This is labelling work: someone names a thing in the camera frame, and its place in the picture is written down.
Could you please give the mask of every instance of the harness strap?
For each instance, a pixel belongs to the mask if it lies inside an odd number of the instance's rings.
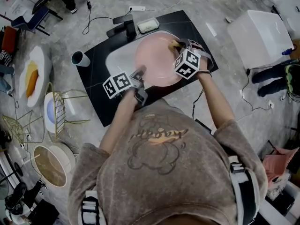
[[[238,225],[248,225],[254,221],[258,210],[256,206],[257,196],[259,196],[256,189],[257,180],[239,162],[237,156],[230,156],[229,161],[230,178],[237,204]]]
[[[97,192],[86,191],[86,198],[82,201],[78,212],[79,225],[106,225],[105,217],[99,206]]]

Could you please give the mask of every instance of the wrist strap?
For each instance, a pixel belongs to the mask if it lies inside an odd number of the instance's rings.
[[[206,73],[212,77],[211,72],[209,70],[202,70],[202,71],[199,71],[198,73]]]

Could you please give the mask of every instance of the power strip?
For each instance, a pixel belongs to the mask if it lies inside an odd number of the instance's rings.
[[[130,6],[129,11],[138,11],[138,12],[144,12],[146,10],[146,7],[144,6]]]

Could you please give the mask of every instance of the black and white marker cube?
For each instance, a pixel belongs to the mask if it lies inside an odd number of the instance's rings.
[[[200,56],[185,49],[175,60],[175,73],[189,79],[200,70]]]
[[[129,79],[129,76],[126,72],[121,72],[117,75],[110,76],[104,83],[103,88],[108,95],[109,99],[112,99],[114,96],[120,92],[127,90],[132,87],[133,84]]]

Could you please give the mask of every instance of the wrist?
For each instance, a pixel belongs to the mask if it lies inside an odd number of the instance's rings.
[[[196,74],[196,77],[198,78],[199,81],[206,81],[206,80],[211,80],[212,77],[211,77],[211,74],[208,74],[208,73],[197,73]]]
[[[124,98],[119,103],[118,107],[125,107],[126,109],[134,108],[137,105],[138,101],[135,98],[135,91],[129,90]]]

